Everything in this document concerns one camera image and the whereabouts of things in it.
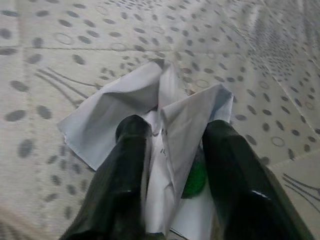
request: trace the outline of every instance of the polka dot fabric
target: polka dot fabric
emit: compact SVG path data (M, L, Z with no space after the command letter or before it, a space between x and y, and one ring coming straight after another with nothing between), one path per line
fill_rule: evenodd
M320 149L319 12L316 0L2 0L1 204L62 234L94 173L56 124L102 86L166 58L186 92L216 83L233 92L232 126L319 236L319 201L283 179L319 187L308 174L320 169L308 160Z

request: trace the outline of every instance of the crumpled paper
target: crumpled paper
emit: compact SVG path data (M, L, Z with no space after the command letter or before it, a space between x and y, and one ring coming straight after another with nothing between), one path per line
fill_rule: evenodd
M175 230L190 240L206 240L212 228L207 215L214 211L208 188L193 199L181 201L181 195L208 122L230 121L233 95L220 83L188 92L175 65L155 59L102 87L58 128L66 144L96 170L114 147L121 120L133 114L143 117L152 128L146 231L167 234L177 210L177 216L190 216L192 208L198 214L180 217ZM188 226L193 226L192 234Z

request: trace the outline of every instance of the green object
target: green object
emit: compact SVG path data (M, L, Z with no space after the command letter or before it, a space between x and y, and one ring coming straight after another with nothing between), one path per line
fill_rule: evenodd
M182 198L191 199L200 194L205 187L206 178L206 165L203 161L203 152L199 147L196 152L190 173L186 180Z

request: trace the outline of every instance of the patterned fabric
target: patterned fabric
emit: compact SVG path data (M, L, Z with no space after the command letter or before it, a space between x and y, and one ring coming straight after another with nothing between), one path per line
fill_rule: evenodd
M93 172L56 123L167 58L188 91L221 82L234 93L233 126L320 239L319 192L284 175L320 187L319 12L317 0L1 0L1 206L62 234Z

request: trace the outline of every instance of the bed sheet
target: bed sheet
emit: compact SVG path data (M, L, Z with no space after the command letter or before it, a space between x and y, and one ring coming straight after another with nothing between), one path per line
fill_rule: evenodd
M317 0L1 0L0 203L19 221L0 235L64 232L94 173L56 124L166 58L186 91L233 92L231 124L320 239L319 16Z

